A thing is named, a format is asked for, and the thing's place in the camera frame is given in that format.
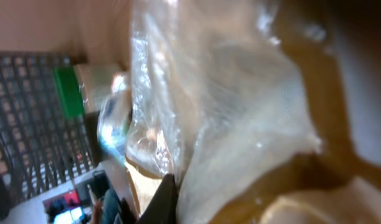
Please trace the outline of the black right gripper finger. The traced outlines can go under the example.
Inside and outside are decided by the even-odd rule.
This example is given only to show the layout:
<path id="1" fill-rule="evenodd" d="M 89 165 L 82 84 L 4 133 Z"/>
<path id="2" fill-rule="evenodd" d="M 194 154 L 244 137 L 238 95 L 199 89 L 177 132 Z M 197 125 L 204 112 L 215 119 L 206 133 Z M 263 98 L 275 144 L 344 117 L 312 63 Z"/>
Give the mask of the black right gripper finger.
<path id="1" fill-rule="evenodd" d="M 162 179 L 139 224 L 176 224 L 178 189 L 172 174 Z"/>

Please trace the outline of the teal Kleenex tissue pack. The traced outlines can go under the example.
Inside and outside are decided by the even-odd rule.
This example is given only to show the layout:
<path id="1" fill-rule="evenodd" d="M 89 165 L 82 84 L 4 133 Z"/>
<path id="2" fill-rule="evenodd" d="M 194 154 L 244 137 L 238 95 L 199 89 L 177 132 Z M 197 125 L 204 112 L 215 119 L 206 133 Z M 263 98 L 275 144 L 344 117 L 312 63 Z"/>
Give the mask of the teal Kleenex tissue pack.
<path id="1" fill-rule="evenodd" d="M 101 104 L 97 138 L 101 148 L 120 164 L 125 163 L 126 138 L 132 120 L 130 91 L 109 95 Z"/>

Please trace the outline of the beige Pantree snack bag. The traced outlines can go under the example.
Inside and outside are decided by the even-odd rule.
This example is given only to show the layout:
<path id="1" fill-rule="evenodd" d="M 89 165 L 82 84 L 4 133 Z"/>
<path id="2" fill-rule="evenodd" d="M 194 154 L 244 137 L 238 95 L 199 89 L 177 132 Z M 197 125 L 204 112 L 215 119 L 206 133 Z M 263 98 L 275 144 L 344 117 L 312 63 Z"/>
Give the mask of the beige Pantree snack bag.
<path id="1" fill-rule="evenodd" d="M 381 223 L 381 1 L 143 0 L 127 156 L 177 223 Z"/>

